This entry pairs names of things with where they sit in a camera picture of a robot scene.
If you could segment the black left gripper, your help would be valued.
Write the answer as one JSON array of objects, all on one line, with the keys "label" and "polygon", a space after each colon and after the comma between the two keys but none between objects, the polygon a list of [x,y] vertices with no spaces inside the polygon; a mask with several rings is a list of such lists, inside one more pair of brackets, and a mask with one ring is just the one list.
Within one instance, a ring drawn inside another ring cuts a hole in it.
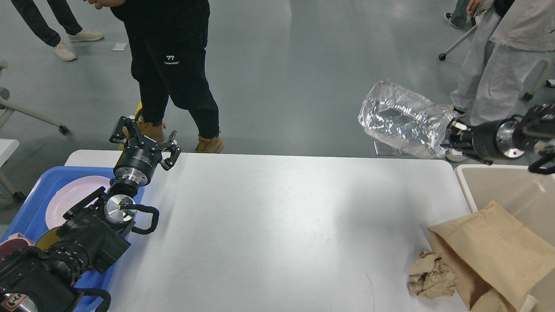
[{"label": "black left gripper", "polygon": [[127,179],[138,186],[145,186],[151,182],[158,164],[164,170],[170,170],[175,166],[182,150],[175,140],[176,130],[170,133],[166,142],[157,143],[154,151],[151,148],[138,148],[137,146],[142,146],[146,140],[138,126],[140,117],[141,110],[127,117],[120,116],[110,134],[110,142],[118,144],[118,149],[123,150],[114,167],[115,178]]}]

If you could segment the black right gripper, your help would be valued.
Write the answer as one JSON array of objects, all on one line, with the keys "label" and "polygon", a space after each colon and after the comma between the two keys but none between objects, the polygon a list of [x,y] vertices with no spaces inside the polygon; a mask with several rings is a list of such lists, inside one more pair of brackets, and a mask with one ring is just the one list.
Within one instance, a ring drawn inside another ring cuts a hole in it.
[{"label": "black right gripper", "polygon": [[504,119],[468,126],[460,119],[453,119],[446,128],[443,146],[470,146],[470,149],[451,148],[451,162],[462,163],[473,160],[485,165],[495,160],[516,160],[525,151],[516,147],[513,141],[517,121]]}]

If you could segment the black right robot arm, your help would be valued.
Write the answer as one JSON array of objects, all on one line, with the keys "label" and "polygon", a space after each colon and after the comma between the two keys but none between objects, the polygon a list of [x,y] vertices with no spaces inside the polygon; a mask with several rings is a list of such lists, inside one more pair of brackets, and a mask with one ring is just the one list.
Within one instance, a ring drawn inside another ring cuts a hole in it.
[{"label": "black right robot arm", "polygon": [[442,147],[461,152],[482,164],[496,160],[516,160],[526,153],[539,159],[528,166],[529,172],[554,174],[554,105],[535,105],[524,115],[468,126],[452,119]]}]

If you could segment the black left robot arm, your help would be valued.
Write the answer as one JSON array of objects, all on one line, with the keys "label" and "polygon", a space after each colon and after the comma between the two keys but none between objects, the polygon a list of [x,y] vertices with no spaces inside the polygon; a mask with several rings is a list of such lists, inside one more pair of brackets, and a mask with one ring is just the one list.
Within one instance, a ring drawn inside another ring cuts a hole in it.
[{"label": "black left robot arm", "polygon": [[107,290],[77,288],[87,271],[105,273],[130,247],[130,233],[147,235],[158,227],[157,208],[134,202],[138,190],[151,182],[158,165],[170,170],[181,152],[172,131],[158,143],[141,133],[137,119],[120,117],[110,142],[124,150],[113,169],[109,189],[100,187],[64,213],[58,240],[46,250],[23,247],[1,259],[3,312],[73,312],[86,296],[101,299],[106,312]]}]

